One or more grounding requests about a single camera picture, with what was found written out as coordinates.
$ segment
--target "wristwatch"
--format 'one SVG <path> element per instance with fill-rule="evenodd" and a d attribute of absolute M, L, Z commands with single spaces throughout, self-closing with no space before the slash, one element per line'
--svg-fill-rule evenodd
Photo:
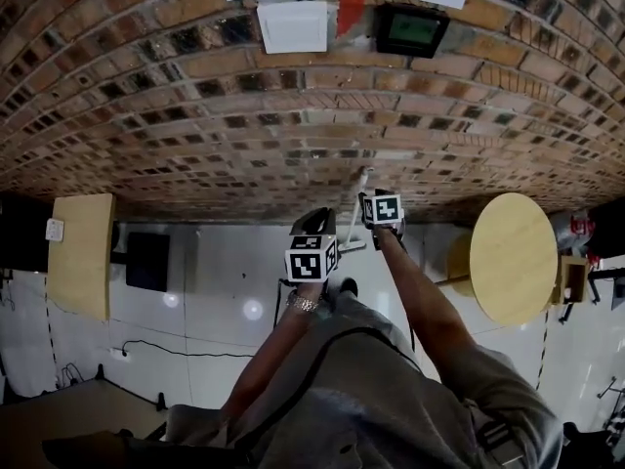
<path fill-rule="evenodd" d="M 297 293 L 297 290 L 293 290 L 286 298 L 286 305 L 293 307 L 304 313 L 314 313 L 319 306 L 319 300 L 312 301 L 306 297 L 302 297 Z"/>

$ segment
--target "white cube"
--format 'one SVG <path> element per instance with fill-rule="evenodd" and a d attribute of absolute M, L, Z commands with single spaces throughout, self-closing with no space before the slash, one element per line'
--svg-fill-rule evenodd
<path fill-rule="evenodd" d="M 289 281 L 324 282 L 338 262 L 336 236 L 293 236 L 284 254 Z"/>
<path fill-rule="evenodd" d="M 403 219 L 399 194 L 366 196 L 362 199 L 362 206 L 367 224 L 394 224 Z"/>

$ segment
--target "wooden panel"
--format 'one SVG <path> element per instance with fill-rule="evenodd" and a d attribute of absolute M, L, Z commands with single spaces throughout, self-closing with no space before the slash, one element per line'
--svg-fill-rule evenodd
<path fill-rule="evenodd" d="M 488 203 L 474 229 L 470 256 L 476 299 L 492 320 L 528 322 L 550 300 L 558 270 L 556 237 L 527 196 L 510 192 Z"/>
<path fill-rule="evenodd" d="M 108 320 L 108 266 L 115 198 L 90 194 L 57 198 L 62 242 L 50 242 L 48 296 L 61 308 Z"/>
<path fill-rule="evenodd" d="M 469 252 L 471 250 L 471 236 L 473 233 L 464 233 L 459 236 L 449 248 L 447 253 L 447 278 L 456 281 L 451 282 L 453 289 L 465 297 L 475 297 L 476 294 L 471 285 Z"/>

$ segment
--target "power outlet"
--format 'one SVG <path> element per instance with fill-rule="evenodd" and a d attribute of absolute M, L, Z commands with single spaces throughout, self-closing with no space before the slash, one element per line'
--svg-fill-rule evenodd
<path fill-rule="evenodd" d="M 110 348 L 110 355 L 121 362 L 129 363 L 132 361 L 130 353 L 128 351 L 122 351 L 121 349 Z"/>

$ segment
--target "white box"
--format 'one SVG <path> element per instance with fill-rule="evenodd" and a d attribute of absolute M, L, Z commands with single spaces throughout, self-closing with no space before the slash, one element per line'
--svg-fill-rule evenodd
<path fill-rule="evenodd" d="M 364 207 L 364 221 L 367 224 L 394 224 L 403 219 L 399 194 L 367 196 L 362 199 L 362 206 Z"/>
<path fill-rule="evenodd" d="M 332 234 L 292 236 L 284 254 L 289 281 L 324 282 L 338 263 L 336 236 Z"/>
<path fill-rule="evenodd" d="M 261 4 L 258 21 L 268 54 L 328 49 L 327 2 Z"/>

